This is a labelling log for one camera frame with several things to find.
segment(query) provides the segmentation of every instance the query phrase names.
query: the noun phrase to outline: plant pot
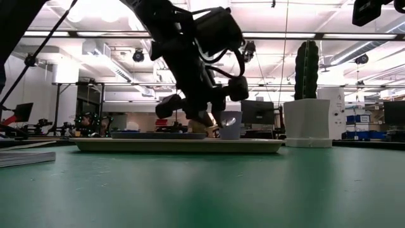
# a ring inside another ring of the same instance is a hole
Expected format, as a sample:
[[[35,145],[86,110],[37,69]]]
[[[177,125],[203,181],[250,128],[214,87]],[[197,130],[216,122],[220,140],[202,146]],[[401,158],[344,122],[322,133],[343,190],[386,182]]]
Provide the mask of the plant pot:
[[[300,99],[284,103],[286,146],[329,148],[329,104],[327,99]]]

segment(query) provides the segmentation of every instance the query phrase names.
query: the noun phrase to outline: cactus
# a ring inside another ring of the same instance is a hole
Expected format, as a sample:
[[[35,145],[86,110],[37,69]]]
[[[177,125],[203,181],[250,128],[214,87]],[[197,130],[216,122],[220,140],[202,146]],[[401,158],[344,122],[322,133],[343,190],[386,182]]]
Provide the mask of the cactus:
[[[301,44],[296,57],[296,85],[294,99],[315,98],[318,80],[318,46],[315,41]]]

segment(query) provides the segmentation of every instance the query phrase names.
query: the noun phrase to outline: green tabletop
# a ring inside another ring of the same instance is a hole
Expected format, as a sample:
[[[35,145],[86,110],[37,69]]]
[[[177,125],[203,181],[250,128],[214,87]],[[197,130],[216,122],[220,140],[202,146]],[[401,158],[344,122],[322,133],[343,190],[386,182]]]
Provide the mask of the green tabletop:
[[[0,227],[404,227],[405,152],[279,155],[56,151],[0,169]]]

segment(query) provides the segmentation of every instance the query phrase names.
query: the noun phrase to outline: monitor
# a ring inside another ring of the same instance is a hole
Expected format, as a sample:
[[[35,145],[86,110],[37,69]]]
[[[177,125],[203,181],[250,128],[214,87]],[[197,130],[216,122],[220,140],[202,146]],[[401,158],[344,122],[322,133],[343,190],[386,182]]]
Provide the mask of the monitor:
[[[241,101],[242,123],[274,124],[274,103],[266,101]]]
[[[405,125],[405,101],[384,102],[385,123],[389,125]]]
[[[14,110],[16,123],[28,122],[30,120],[33,103],[19,104]]]

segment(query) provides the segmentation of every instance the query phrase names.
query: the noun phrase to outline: notebook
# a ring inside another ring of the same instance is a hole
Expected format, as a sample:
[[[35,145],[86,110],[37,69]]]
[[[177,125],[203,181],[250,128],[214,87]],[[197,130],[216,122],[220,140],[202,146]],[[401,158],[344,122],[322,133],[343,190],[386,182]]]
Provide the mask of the notebook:
[[[0,168],[15,165],[26,165],[40,162],[55,161],[55,152],[26,153],[26,152],[0,152]]]

